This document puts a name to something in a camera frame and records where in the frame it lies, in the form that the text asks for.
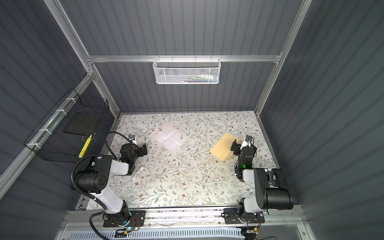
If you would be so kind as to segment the white floral letter paper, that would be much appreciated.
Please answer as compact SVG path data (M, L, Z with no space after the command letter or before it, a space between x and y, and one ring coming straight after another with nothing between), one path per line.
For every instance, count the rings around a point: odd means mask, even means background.
M150 137L162 144L169 151L177 150L188 140L188 137L184 133L168 123L164 123L155 128L150 133Z

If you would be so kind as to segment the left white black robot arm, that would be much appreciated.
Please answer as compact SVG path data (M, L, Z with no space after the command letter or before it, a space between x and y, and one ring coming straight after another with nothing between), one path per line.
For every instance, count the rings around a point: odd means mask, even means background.
M131 212L126 201L118 197L109 186L109 176L131 176L139 157L148 154L147 145L124 144L121 158L113 156L87 156L80 159L71 172L71 188L102 206L104 227L140 227L145 212Z

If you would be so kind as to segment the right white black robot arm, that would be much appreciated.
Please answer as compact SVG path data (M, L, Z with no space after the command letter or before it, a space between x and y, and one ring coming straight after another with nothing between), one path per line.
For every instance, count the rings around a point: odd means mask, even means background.
M243 183L254 185L254 194L239 201L237 209L225 213L231 223L257 223L264 222L263 211L291 210L295 201L287 179L281 169L254 168L253 158L257 148L244 141L232 143L231 151L238 160L235 163L235 176Z

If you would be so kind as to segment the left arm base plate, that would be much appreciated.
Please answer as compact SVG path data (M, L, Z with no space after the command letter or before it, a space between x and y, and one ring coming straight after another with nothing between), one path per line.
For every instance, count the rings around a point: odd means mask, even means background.
M104 228L138 228L144 225L146 211L128 211L126 213L104 214Z

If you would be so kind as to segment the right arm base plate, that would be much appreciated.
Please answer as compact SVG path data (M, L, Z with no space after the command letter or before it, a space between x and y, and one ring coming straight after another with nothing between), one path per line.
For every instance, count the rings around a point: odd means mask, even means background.
M265 222L263 212L240 212L237 208L225 208L221 213L227 225L234 224L263 224Z

